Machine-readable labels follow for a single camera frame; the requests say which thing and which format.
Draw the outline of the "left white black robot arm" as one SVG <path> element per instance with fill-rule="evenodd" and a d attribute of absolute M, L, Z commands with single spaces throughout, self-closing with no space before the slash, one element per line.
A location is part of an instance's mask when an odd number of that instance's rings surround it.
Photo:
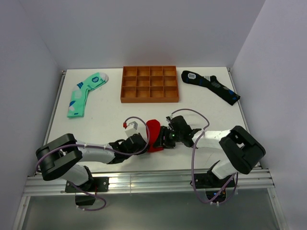
<path fill-rule="evenodd" d="M 68 133 L 36 151 L 36 167 L 45 181 L 62 178 L 82 191 L 89 191 L 94 178 L 89 167 L 80 162 L 119 164 L 133 155 L 146 153 L 148 148 L 149 144 L 139 133 L 105 145 L 86 144 Z"/>

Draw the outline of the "red santa sock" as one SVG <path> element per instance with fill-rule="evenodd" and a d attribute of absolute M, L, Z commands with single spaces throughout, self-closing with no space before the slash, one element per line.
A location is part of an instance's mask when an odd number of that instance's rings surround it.
<path fill-rule="evenodd" d="M 154 147 L 154 143 L 157 141 L 161 125 L 160 122 L 156 119 L 148 120 L 146 122 L 147 127 L 149 128 L 149 131 L 146 132 L 147 137 L 149 137 L 149 149 L 148 152 L 158 152 L 163 151 L 163 147 Z"/>

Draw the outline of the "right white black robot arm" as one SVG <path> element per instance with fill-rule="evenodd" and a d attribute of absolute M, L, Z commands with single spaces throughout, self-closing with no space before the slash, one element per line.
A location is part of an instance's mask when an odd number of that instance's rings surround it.
<path fill-rule="evenodd" d="M 211 148 L 223 150 L 227 159 L 218 161 L 208 171 L 208 183 L 219 186 L 226 177 L 235 173 L 249 174 L 264 157 L 264 147 L 243 127 L 230 130 L 205 131 L 191 128 L 183 116 L 167 117 L 167 126 L 160 126 L 154 134 L 150 147 L 173 149 L 177 143 L 188 148 Z"/>

